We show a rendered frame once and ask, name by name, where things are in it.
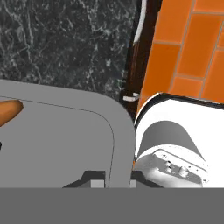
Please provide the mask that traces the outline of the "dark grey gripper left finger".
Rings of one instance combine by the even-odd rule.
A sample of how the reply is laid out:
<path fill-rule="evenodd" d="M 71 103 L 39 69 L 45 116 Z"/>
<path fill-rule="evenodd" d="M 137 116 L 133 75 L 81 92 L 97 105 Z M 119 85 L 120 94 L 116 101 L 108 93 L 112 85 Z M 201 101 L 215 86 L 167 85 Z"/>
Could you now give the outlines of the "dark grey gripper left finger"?
<path fill-rule="evenodd" d="M 81 178 L 65 185 L 65 188 L 104 188 L 105 171 L 84 171 Z"/>

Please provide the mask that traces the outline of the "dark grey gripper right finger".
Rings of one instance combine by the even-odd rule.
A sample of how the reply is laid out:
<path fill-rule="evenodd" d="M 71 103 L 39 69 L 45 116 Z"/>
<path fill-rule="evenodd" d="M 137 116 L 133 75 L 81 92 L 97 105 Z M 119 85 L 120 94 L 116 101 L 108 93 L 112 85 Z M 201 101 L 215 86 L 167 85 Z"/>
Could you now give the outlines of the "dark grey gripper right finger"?
<path fill-rule="evenodd" d="M 161 185 L 158 185 L 146 179 L 141 171 L 133 171 L 131 173 L 129 187 L 130 188 L 143 188 L 143 187 L 161 188 Z"/>

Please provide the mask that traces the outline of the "grey vegetable container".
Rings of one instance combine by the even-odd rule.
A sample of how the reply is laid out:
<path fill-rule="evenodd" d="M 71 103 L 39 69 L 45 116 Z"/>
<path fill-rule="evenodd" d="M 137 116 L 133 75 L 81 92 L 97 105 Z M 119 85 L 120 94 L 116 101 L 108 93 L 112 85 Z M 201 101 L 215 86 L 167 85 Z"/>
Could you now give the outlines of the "grey vegetable container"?
<path fill-rule="evenodd" d="M 63 187 L 104 171 L 105 186 L 130 185 L 135 129 L 127 110 L 94 92 L 0 80 L 0 101 L 24 108 L 0 127 L 0 187 Z"/>

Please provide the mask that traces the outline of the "orange carrot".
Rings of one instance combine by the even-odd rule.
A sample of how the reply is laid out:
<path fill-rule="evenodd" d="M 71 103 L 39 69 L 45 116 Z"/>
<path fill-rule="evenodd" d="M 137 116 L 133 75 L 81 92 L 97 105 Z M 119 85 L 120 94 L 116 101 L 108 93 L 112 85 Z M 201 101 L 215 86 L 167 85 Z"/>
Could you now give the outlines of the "orange carrot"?
<path fill-rule="evenodd" d="M 16 117 L 23 108 L 19 100 L 0 101 L 0 127 Z"/>

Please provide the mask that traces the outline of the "white and grey round object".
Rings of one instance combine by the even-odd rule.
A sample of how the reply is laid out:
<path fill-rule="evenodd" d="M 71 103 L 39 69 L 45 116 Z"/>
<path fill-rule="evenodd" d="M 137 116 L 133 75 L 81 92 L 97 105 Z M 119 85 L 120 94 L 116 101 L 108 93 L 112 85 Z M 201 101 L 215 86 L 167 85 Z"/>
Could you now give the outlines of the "white and grey round object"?
<path fill-rule="evenodd" d="M 155 94 L 136 120 L 134 170 L 165 188 L 224 188 L 224 104 Z"/>

